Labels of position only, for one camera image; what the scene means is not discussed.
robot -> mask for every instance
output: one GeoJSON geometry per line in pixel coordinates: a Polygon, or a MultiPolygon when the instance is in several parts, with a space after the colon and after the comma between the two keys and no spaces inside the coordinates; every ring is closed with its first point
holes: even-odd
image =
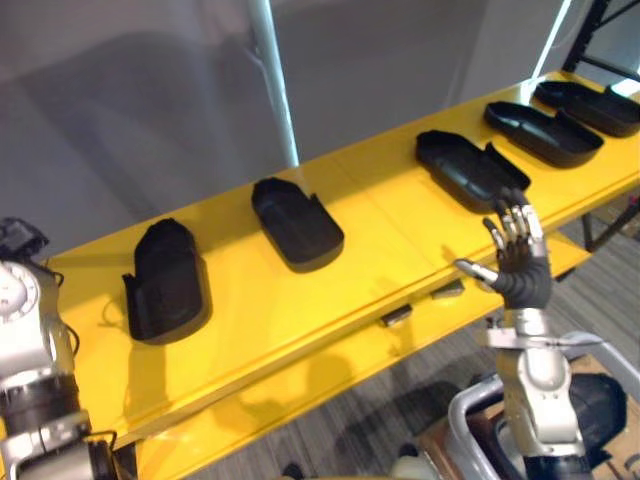
{"type": "Polygon", "coordinates": [[[79,338],[60,319],[63,277],[31,260],[47,238],[0,221],[0,442],[9,480],[114,480],[112,445],[94,439],[73,374],[79,338]],[[70,335],[76,344],[72,348],[70,335]]]}
{"type": "MultiPolygon", "coordinates": [[[[503,296],[504,326],[489,329],[498,349],[505,415],[532,479],[588,479],[591,472],[569,400],[571,373],[544,309],[552,279],[538,217],[518,190],[489,219],[499,271],[460,259],[456,266],[503,296]]],[[[46,237],[14,218],[0,222],[0,453],[10,480],[117,479],[112,445],[96,439],[81,409],[71,336],[57,310],[62,277],[32,261],[46,237]]]]}

gray wall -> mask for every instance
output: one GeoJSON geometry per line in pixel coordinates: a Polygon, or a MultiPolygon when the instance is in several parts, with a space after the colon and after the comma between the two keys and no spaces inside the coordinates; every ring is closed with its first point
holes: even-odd
{"type": "MultiPolygon", "coordinates": [[[[274,2],[301,159],[527,77],[559,5],[274,2]]],[[[4,0],[2,214],[61,251],[285,168],[243,7],[4,0]]]]}

black rack leg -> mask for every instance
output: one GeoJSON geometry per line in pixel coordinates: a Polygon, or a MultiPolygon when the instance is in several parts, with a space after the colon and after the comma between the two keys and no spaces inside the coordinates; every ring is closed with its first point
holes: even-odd
{"type": "Polygon", "coordinates": [[[595,240],[593,239],[591,231],[591,214],[584,214],[582,216],[582,229],[584,246],[587,252],[593,253],[598,250],[638,214],[640,214],[640,199],[634,200],[595,240]]]}

metal rack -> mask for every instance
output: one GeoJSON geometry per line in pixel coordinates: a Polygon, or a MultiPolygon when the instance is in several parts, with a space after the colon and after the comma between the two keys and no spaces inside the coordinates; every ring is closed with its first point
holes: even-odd
{"type": "MultiPolygon", "coordinates": [[[[615,65],[607,60],[593,57],[586,53],[593,35],[600,28],[615,20],[620,15],[628,12],[633,7],[640,5],[640,0],[632,0],[624,7],[619,8],[613,13],[609,13],[605,17],[609,3],[611,3],[611,0],[593,0],[589,13],[587,13],[584,23],[582,24],[582,28],[580,28],[580,32],[578,32],[578,35],[573,42],[573,46],[569,51],[569,55],[567,55],[567,59],[565,60],[562,69],[566,72],[575,72],[578,64],[580,62],[584,62],[616,75],[620,75],[621,77],[640,82],[640,74],[638,74],[638,72],[634,72],[628,68],[615,65]]],[[[640,214],[640,199],[631,198],[629,205],[620,214],[620,216],[618,216],[618,218],[614,220],[614,222],[609,225],[602,234],[594,239],[592,233],[591,214],[586,213],[582,216],[585,249],[589,252],[595,252],[638,214],[640,214]]]]}
{"type": "Polygon", "coordinates": [[[604,15],[607,11],[607,8],[609,7],[609,3],[611,3],[611,0],[593,1],[593,4],[589,9],[589,13],[587,13],[584,23],[582,24],[582,28],[580,29],[580,32],[573,42],[573,46],[569,51],[569,55],[567,55],[567,59],[565,60],[562,69],[566,72],[575,72],[578,64],[580,62],[584,62],[598,68],[602,68],[603,70],[607,70],[611,73],[615,73],[616,75],[620,75],[622,77],[635,80],[636,82],[640,82],[640,74],[638,74],[637,72],[629,70],[625,67],[621,67],[619,65],[615,65],[601,58],[593,57],[586,53],[587,47],[589,46],[589,43],[591,42],[591,39],[593,38],[593,35],[597,30],[604,27],[612,20],[615,20],[620,15],[626,13],[636,5],[640,5],[640,0],[632,0],[624,7],[605,17],[604,15]]]}

yellow table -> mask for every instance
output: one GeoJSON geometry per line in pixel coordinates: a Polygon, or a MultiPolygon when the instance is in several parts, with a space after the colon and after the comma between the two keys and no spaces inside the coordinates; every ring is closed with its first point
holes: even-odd
{"type": "MultiPolygon", "coordinates": [[[[316,272],[287,269],[259,229],[251,186],[167,214],[194,233],[212,292],[207,325],[179,342],[147,346],[126,330],[121,275],[133,271],[133,249],[158,219],[52,259],[51,267],[66,277],[63,318],[82,339],[76,377],[94,428],[115,429],[118,446],[156,433],[139,448],[143,474],[150,469],[149,478],[173,478],[498,306],[497,296],[481,294],[471,283],[462,297],[444,303],[425,296],[457,275],[453,258],[486,259],[492,247],[481,217],[458,205],[416,163],[416,134],[440,129],[479,145],[493,141],[531,177],[528,196],[546,230],[640,180],[638,136],[603,135],[605,145],[592,160],[560,170],[483,123],[487,102],[526,103],[531,91],[528,84],[512,87],[280,174],[316,192],[345,232],[340,257],[316,272]],[[412,319],[398,329],[374,322],[409,302],[412,319]],[[438,321],[421,323],[420,312],[438,321]],[[313,375],[332,361],[332,375],[313,375]],[[185,439],[205,434],[215,438],[208,440],[215,448],[201,446],[198,459],[184,457],[195,448],[180,449],[185,439]]],[[[561,237],[551,248],[556,273],[586,258],[561,237]]]]}

